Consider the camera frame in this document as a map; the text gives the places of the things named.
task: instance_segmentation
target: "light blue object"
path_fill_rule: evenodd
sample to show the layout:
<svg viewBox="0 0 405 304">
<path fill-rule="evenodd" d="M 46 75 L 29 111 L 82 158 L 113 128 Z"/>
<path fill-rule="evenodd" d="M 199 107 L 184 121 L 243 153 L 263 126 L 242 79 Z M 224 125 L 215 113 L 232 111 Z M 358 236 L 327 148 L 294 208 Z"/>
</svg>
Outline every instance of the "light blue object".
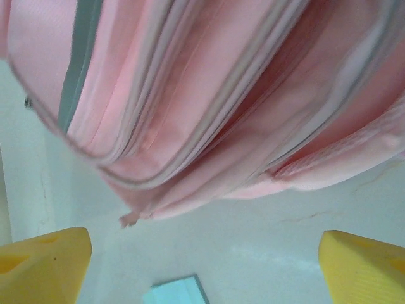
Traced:
<svg viewBox="0 0 405 304">
<path fill-rule="evenodd" d="M 196 277 L 154 286 L 144 295 L 144 304 L 208 304 Z"/>
</svg>

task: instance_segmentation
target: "pink fabric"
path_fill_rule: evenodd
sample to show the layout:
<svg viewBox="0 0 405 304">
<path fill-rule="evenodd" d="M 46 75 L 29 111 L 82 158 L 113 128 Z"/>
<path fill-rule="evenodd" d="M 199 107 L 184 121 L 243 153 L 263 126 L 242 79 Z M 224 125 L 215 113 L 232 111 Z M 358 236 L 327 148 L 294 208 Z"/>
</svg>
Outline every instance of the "pink fabric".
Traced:
<svg viewBox="0 0 405 304">
<path fill-rule="evenodd" d="M 7 31 L 11 0 L 0 0 L 0 58 L 7 56 Z"/>
<path fill-rule="evenodd" d="M 388 2 L 303 1 L 288 31 L 300 2 L 105 0 L 66 136 L 56 120 L 76 3 L 1 1 L 0 56 L 42 121 L 131 208 L 124 226 L 220 198 L 319 189 L 405 150 L 404 37 L 333 122 L 320 114 L 378 53 Z M 281 25 L 287 37 L 274 34 Z M 260 73 L 258 62 L 268 62 Z"/>
<path fill-rule="evenodd" d="M 8 61 L 29 94 L 58 117 L 76 0 L 12 0 Z"/>
<path fill-rule="evenodd" d="M 202 117 L 208 119 L 205 113 L 272 5 L 273 1 L 252 5 L 246 0 L 206 3 L 169 75 L 140 151 L 112 164 L 112 172 L 136 181 L 153 177 L 165 167 Z"/>
<path fill-rule="evenodd" d="M 113 149 L 122 128 L 136 64 L 155 1 L 107 0 L 103 4 L 93 55 L 68 135 L 93 156 Z M 103 142 L 89 147 L 95 134 Z"/>
</svg>

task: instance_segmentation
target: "scuff mark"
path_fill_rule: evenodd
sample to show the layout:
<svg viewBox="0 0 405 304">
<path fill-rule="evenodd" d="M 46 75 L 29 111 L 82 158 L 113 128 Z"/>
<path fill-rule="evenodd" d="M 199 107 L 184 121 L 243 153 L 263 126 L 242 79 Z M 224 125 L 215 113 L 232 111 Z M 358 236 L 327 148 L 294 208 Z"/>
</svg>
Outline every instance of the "scuff mark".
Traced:
<svg viewBox="0 0 405 304">
<path fill-rule="evenodd" d="M 303 220 L 310 220 L 310 219 L 313 219 L 314 217 L 319 217 L 321 215 L 340 216 L 340 215 L 343 215 L 343 214 L 344 214 L 343 212 L 335 212 L 335 211 L 316 212 L 316 213 L 311 214 L 310 216 L 307 216 L 307 217 L 287 218 L 285 220 L 281 220 L 280 223 L 285 223 L 285 222 L 299 223 L 299 222 L 302 222 Z"/>
<path fill-rule="evenodd" d="M 41 229 L 46 227 L 46 224 L 49 223 L 51 217 L 49 216 L 49 209 L 48 209 L 48 200 L 47 200 L 47 195 L 46 195 L 46 188 L 45 188 L 45 182 L 44 182 L 44 170 L 40 158 L 40 154 L 38 151 L 35 149 L 35 153 L 37 155 L 37 159 L 40 165 L 40 174 L 39 174 L 39 181 L 42 189 L 42 196 L 44 197 L 44 207 L 45 207 L 45 216 L 39 220 L 39 225 L 37 229 L 37 233 L 41 234 Z"/>
<path fill-rule="evenodd" d="M 377 176 L 375 176 L 373 179 L 364 182 L 362 184 L 360 184 L 358 187 L 355 188 L 355 190 L 353 190 L 351 192 L 352 195 L 357 195 L 357 192 L 359 192 L 360 189 L 367 187 L 373 183 L 375 183 L 376 181 L 379 181 L 381 178 L 383 178 L 388 172 L 390 172 L 392 169 L 399 167 L 400 165 L 402 165 L 403 162 L 401 161 L 395 161 L 392 163 L 388 163 L 387 166 L 379 173 L 377 174 Z"/>
</svg>

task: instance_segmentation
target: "white surface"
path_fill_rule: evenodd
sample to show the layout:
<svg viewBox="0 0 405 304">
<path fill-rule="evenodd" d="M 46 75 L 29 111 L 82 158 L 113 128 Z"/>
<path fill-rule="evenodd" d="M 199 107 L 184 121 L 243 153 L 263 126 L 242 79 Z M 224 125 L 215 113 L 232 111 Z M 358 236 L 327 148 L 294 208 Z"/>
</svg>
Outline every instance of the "white surface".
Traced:
<svg viewBox="0 0 405 304">
<path fill-rule="evenodd" d="M 10 243 L 11 227 L 8 215 L 6 184 L 4 183 L 3 163 L 1 161 L 0 151 L 0 246 Z"/>
<path fill-rule="evenodd" d="M 0 143 L 13 240 L 88 228 L 93 256 L 79 304 L 133 304 L 149 286 L 196 273 L 211 304 L 331 303 L 317 260 L 339 229 L 405 246 L 405 166 L 391 162 L 312 193 L 222 201 L 121 230 L 127 209 L 24 108 L 0 65 Z"/>
</svg>

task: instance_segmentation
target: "yellow plastic object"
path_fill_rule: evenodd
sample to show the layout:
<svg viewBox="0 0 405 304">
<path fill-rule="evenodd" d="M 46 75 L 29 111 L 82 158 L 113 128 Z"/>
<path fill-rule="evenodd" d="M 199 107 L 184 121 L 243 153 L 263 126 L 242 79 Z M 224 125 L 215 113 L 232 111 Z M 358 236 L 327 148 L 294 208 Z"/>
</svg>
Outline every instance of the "yellow plastic object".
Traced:
<svg viewBox="0 0 405 304">
<path fill-rule="evenodd" d="M 0 303 L 75 303 L 91 251 L 86 228 L 69 228 L 0 247 Z"/>
<path fill-rule="evenodd" d="M 334 304 L 405 303 L 405 248 L 326 231 L 318 255 Z"/>
</svg>

